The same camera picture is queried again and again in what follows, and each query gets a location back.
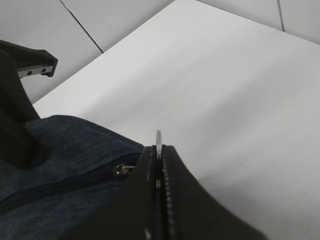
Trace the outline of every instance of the zipper pull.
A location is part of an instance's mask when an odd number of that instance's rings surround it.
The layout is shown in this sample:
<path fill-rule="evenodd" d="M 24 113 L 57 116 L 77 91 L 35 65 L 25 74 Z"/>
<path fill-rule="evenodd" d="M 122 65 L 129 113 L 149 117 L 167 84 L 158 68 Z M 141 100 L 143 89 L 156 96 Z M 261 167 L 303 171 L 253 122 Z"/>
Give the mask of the zipper pull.
<path fill-rule="evenodd" d="M 123 177 L 123 176 L 129 175 L 134 168 L 135 168 L 134 166 L 127 166 L 125 164 L 120 164 L 115 168 L 113 168 L 112 171 L 115 177 Z"/>

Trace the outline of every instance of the tile grout line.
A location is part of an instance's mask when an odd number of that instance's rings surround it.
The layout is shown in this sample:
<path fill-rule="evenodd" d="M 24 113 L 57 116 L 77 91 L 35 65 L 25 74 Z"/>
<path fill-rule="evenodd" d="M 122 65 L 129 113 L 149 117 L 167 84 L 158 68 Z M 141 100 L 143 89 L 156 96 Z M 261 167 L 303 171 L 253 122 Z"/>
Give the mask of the tile grout line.
<path fill-rule="evenodd" d="M 277 4 L 278 4 L 279 17 L 280 17 L 280 22 L 281 22 L 281 29 L 282 29 L 283 32 L 285 32 L 284 18 L 282 16 L 280 0 L 276 0 L 276 1 L 277 1 Z"/>
<path fill-rule="evenodd" d="M 91 41 L 95 44 L 95 46 L 99 49 L 99 51 L 103 54 L 104 51 L 102 51 L 102 49 L 99 47 L 99 45 L 96 43 L 96 41 L 92 38 L 92 36 L 87 32 L 87 30 L 84 28 L 84 26 L 82 26 L 82 24 L 79 22 L 79 20 L 76 18 L 76 16 L 70 11 L 70 9 L 64 4 L 64 2 L 62 0 L 59 0 L 59 1 L 62 3 L 64 8 L 71 14 L 71 16 L 74 18 L 74 20 L 80 25 L 82 30 L 87 34 L 87 36 L 91 39 Z"/>

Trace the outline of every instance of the black zipper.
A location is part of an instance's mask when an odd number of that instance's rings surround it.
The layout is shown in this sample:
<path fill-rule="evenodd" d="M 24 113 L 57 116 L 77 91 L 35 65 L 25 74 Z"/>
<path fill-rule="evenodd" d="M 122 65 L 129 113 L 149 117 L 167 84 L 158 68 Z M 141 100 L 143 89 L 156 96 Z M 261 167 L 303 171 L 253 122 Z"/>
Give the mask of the black zipper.
<path fill-rule="evenodd" d="M 133 169 L 139 156 L 140 153 L 126 155 L 82 175 L 16 192 L 0 201 L 0 215 L 48 196 L 64 194 L 73 190 L 102 184 L 112 179 L 114 181 L 123 180 L 131 172 L 130 170 Z"/>

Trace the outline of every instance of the white surface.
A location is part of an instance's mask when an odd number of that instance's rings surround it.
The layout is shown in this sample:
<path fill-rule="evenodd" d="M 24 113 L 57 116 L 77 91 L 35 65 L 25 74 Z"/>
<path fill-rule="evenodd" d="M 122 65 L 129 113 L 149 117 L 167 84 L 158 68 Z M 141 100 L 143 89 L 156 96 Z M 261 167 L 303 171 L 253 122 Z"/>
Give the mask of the white surface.
<path fill-rule="evenodd" d="M 62 0 L 106 51 L 173 0 Z"/>
<path fill-rule="evenodd" d="M 199 0 L 216 8 L 281 30 L 277 0 Z"/>
<path fill-rule="evenodd" d="M 35 75 L 22 79 L 33 103 L 101 54 L 58 0 L 2 2 L 0 39 L 47 50 L 59 60 L 54 77 Z"/>
<path fill-rule="evenodd" d="M 287 33 L 320 44 L 320 1 L 280 0 Z"/>
<path fill-rule="evenodd" d="M 272 240 L 320 239 L 320 46 L 177 0 L 34 106 L 174 145 Z"/>

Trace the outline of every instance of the gray floor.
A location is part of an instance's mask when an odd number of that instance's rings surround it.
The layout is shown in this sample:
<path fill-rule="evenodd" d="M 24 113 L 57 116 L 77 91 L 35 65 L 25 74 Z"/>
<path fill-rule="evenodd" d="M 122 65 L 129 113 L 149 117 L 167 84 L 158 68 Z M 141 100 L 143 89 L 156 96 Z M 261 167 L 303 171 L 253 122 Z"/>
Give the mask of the gray floor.
<path fill-rule="evenodd" d="M 105 52 L 171 2 L 65 0 L 63 3 L 76 20 L 59 0 L 11 0 L 0 8 L 0 39 L 45 49 L 59 60 L 54 77 L 36 75 L 21 79 L 35 103 L 100 56 L 99 48 Z"/>

